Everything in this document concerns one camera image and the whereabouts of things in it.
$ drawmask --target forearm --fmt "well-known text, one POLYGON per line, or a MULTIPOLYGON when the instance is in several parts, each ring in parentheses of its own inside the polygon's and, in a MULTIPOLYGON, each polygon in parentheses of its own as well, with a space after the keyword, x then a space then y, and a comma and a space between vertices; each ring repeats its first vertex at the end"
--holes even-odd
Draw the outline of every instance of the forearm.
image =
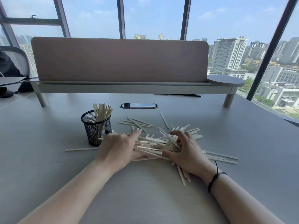
POLYGON ((90 163, 19 223, 78 223, 111 176, 111 171, 103 164, 90 163))
MULTIPOLYGON (((215 173, 216 169, 214 168, 211 170, 210 180, 207 178, 204 180, 207 185, 215 173)), ((283 223, 225 174, 221 174, 214 182, 211 192, 231 224, 283 223)))

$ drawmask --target sky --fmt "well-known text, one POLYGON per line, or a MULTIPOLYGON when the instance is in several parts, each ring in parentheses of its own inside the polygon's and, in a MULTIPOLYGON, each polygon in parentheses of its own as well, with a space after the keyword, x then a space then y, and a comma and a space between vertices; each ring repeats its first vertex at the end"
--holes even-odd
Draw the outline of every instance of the sky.
MULTIPOLYGON (((8 17, 57 19, 53 0, 1 0, 8 17)), ((181 35, 185 0, 123 0, 126 38, 176 40, 181 35)), ((269 43, 288 0, 192 0, 187 40, 244 36, 269 43)), ((62 0, 71 37, 119 38, 116 0, 62 0)), ((282 40, 299 37, 297 4, 282 40)), ((62 37, 60 26, 12 25, 16 35, 62 37)))

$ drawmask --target pink desk divider panel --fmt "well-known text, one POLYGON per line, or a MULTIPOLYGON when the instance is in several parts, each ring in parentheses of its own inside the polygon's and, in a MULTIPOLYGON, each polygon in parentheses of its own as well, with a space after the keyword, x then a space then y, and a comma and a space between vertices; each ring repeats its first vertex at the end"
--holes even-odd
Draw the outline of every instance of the pink desk divider panel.
POLYGON ((39 80, 205 82, 204 41, 34 37, 39 80))

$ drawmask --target left hand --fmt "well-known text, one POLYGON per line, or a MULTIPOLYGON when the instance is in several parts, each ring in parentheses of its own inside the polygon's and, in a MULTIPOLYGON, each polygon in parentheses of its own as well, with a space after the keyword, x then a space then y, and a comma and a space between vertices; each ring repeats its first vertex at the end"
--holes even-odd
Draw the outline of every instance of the left hand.
POLYGON ((133 131, 129 136, 126 133, 108 134, 98 149, 95 162, 101 163, 109 168, 114 174, 123 169, 132 160, 139 158, 142 153, 133 151, 135 142, 140 131, 133 131))

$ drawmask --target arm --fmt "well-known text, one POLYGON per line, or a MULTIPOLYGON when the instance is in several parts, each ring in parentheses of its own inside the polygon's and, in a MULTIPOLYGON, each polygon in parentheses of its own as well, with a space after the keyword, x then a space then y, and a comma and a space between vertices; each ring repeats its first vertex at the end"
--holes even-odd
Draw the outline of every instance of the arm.
MULTIPOLYGON (((216 166, 206 158, 189 132, 172 131, 170 134, 178 136, 177 142, 181 143, 182 150, 179 154, 164 150, 162 155, 185 171, 202 178, 208 185, 217 173, 216 166)), ((225 174, 221 174, 214 182, 211 192, 232 224, 283 223, 225 174)))
POLYGON ((140 153, 133 151, 139 135, 140 131, 134 131, 129 136, 124 133, 108 134, 94 161, 19 224, 78 223, 111 176, 140 157, 140 153))

